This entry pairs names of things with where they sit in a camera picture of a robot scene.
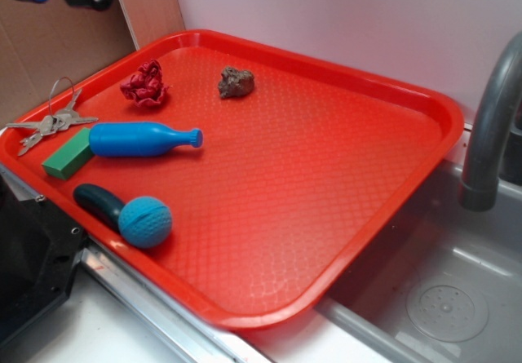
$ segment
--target plastic tray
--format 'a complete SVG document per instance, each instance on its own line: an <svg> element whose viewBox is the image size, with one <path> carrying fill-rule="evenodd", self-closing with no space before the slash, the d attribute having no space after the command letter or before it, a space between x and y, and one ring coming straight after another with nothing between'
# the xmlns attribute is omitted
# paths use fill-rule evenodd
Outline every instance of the plastic tray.
<svg viewBox="0 0 522 363"><path fill-rule="evenodd" d="M136 108L119 90L157 59L168 100ZM254 91L221 100L226 65L249 69ZM436 167L462 133L441 94L210 31L160 39L77 85L82 116L202 129L202 148L151 158L94 157L69 180L42 162L81 128L17 157L25 130L0 137L1 161L55 201L94 239L215 325L272 325L312 306ZM66 91L53 109L70 100ZM20 121L38 120L47 104ZM138 250L80 209L82 183L124 201L171 209L170 238Z"/></svg>

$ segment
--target blue bottle toy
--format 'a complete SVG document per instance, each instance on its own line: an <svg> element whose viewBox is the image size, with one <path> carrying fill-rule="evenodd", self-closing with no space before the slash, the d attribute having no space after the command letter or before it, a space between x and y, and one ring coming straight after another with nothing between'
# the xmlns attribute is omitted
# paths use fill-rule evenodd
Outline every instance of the blue bottle toy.
<svg viewBox="0 0 522 363"><path fill-rule="evenodd" d="M91 150L101 157L155 157L179 145L202 144L199 129L175 131L157 122L100 123L89 133Z"/></svg>

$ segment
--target key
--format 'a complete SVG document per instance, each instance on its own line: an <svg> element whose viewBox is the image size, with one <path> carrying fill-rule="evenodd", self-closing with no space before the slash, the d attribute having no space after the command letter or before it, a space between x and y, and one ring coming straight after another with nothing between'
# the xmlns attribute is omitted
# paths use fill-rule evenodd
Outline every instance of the key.
<svg viewBox="0 0 522 363"><path fill-rule="evenodd" d="M10 122L6 124L7 128L27 128L27 129L38 129L41 122L27 121L27 122Z"/></svg>
<svg viewBox="0 0 522 363"><path fill-rule="evenodd" d="M90 124L91 122L98 121L97 117L79 117L79 115L73 117L68 113L58 114L58 116L64 122L63 125L58 127L58 131L66 131L71 125Z"/></svg>
<svg viewBox="0 0 522 363"><path fill-rule="evenodd" d="M71 117L80 117L80 115L76 111L74 111L74 105L76 104L78 96L80 96L81 93L82 93L82 89L76 91L73 94L73 98L67 104L67 106L65 106L64 108L61 108L60 110L58 110L56 112L56 114L70 114Z"/></svg>
<svg viewBox="0 0 522 363"><path fill-rule="evenodd" d="M22 141L20 141L24 147L22 150L18 153L18 156L21 157L26 152L28 152L32 147L34 147L38 142L43 139L43 135L40 132L33 133L30 137L26 137Z"/></svg>
<svg viewBox="0 0 522 363"><path fill-rule="evenodd" d="M60 124L59 118L55 116L51 116L50 114L46 115L40 122L29 121L29 122L10 122L6 124L8 128L26 128L26 129L34 129L36 131L42 132L44 135L52 135L56 133L54 129L58 130L58 125Z"/></svg>

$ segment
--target sink basin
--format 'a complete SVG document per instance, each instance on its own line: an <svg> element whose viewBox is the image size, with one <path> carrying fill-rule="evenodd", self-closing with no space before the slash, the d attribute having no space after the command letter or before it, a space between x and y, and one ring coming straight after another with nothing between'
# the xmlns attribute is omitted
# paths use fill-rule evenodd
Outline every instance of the sink basin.
<svg viewBox="0 0 522 363"><path fill-rule="evenodd" d="M392 361L522 356L522 194L502 183L491 211L464 210L460 172L441 164L322 304Z"/></svg>

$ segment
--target green wooden block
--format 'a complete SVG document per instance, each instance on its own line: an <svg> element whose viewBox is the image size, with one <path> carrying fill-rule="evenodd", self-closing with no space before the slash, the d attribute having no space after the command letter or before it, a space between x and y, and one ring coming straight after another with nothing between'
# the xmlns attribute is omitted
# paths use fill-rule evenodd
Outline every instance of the green wooden block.
<svg viewBox="0 0 522 363"><path fill-rule="evenodd" d="M89 128L82 128L58 148L42 163L43 170L60 179L68 179L80 170L94 156L89 147L89 131Z"/></svg>

